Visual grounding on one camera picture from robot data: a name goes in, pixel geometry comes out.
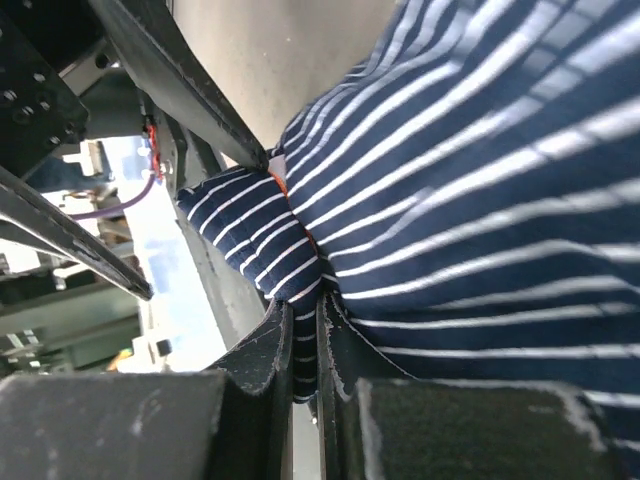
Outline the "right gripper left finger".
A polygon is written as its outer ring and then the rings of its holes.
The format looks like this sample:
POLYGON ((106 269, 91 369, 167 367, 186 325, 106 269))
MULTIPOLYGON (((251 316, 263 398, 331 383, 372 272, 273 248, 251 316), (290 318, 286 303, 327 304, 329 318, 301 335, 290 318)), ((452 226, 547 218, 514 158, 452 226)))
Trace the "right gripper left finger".
POLYGON ((1 384, 5 479, 289 479, 292 309, 207 370, 15 375, 1 384))

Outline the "dark blue striped underwear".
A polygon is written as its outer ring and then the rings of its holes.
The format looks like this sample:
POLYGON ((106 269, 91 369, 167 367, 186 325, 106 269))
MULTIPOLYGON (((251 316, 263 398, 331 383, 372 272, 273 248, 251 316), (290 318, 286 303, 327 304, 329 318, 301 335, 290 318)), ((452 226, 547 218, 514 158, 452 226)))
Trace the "dark blue striped underwear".
POLYGON ((420 379, 561 381, 639 475, 639 5, 405 1, 268 154, 181 190, 287 302, 293 398, 330 291, 420 379))

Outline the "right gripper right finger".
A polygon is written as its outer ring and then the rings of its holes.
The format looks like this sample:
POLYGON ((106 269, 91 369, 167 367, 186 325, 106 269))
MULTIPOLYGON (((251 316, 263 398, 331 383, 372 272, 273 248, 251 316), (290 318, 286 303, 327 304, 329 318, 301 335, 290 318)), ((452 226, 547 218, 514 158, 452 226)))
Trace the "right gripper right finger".
POLYGON ((335 297, 317 305, 327 479, 621 479, 600 413, 548 382, 420 381, 377 352, 335 297))

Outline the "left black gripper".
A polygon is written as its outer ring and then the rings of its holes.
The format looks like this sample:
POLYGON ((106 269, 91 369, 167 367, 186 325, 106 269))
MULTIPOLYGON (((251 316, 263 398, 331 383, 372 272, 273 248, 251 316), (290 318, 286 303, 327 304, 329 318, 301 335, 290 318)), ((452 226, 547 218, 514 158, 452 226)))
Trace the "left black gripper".
POLYGON ((1 4, 1 238, 74 260, 142 300, 144 277, 19 178, 77 141, 81 96, 98 67, 63 77, 99 46, 114 48, 134 83, 166 114, 236 163, 268 164, 265 149, 196 58, 164 1, 4 1, 1 4))

